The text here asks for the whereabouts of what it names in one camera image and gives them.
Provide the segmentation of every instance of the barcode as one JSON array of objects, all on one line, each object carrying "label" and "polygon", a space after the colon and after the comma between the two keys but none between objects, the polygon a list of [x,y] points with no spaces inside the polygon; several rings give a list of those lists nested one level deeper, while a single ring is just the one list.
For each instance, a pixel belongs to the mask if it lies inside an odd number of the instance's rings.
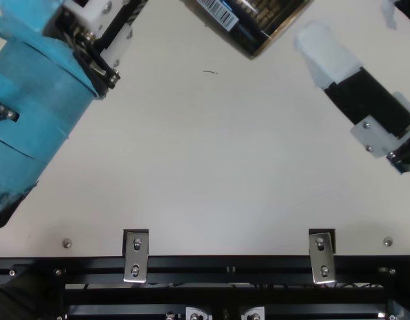
[{"label": "barcode", "polygon": [[197,0],[197,2],[227,31],[230,31],[239,20],[220,0]]}]

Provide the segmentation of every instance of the bolt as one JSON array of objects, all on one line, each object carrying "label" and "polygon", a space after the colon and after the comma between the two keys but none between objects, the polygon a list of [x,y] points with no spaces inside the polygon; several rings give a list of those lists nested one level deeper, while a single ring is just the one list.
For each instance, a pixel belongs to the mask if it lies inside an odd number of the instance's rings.
[{"label": "bolt", "polygon": [[14,117],[15,117],[15,112],[13,112],[12,110],[8,110],[6,113],[6,118],[13,119]]},{"label": "bolt", "polygon": [[322,277],[326,278],[329,274],[329,269],[325,265],[322,265],[322,268],[320,268],[320,273],[322,274]]},{"label": "bolt", "polygon": [[132,276],[138,277],[138,275],[139,275],[139,266],[134,265],[131,269],[131,273],[132,273]]},{"label": "bolt", "polygon": [[112,7],[113,7],[113,4],[111,3],[111,1],[107,2],[107,4],[105,5],[105,7],[103,9],[103,14],[104,15],[108,14],[108,12],[111,11]]},{"label": "bolt", "polygon": [[70,248],[71,247],[71,240],[70,239],[64,239],[63,240],[63,247],[64,248],[66,248],[66,249],[68,249],[68,248]]},{"label": "bolt", "polygon": [[391,247],[393,244],[393,238],[391,237],[384,238],[384,244],[386,247]]},{"label": "bolt", "polygon": [[142,240],[140,238],[135,238],[133,240],[133,248],[138,251],[141,248]]}]

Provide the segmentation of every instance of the white tabletop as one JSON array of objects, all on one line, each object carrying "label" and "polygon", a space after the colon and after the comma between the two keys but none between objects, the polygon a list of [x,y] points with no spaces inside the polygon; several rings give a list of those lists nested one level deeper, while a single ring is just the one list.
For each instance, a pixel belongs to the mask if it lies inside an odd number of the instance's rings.
[{"label": "white tabletop", "polygon": [[124,229],[149,229],[150,255],[306,255],[309,228],[335,228],[339,255],[410,255],[410,173],[363,149],[293,47],[326,21],[410,100],[410,20],[388,29],[380,6],[315,0],[249,61],[181,1],[150,0],[122,80],[0,230],[0,257],[121,255]]}]

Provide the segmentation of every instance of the metal bracket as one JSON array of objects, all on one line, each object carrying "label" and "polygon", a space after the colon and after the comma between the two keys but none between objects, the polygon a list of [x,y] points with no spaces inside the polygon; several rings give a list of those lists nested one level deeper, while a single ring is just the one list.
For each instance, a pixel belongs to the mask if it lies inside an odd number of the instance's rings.
[{"label": "metal bracket", "polygon": [[335,282],[335,264],[330,233],[309,235],[313,280],[317,285]]},{"label": "metal bracket", "polygon": [[125,242],[124,282],[146,282],[148,260],[149,234],[147,232],[128,232]]},{"label": "metal bracket", "polygon": [[265,320],[265,308],[255,307],[246,310],[244,314],[240,316],[241,320]]},{"label": "metal bracket", "polygon": [[186,320],[212,320],[212,314],[196,307],[185,308]]}]

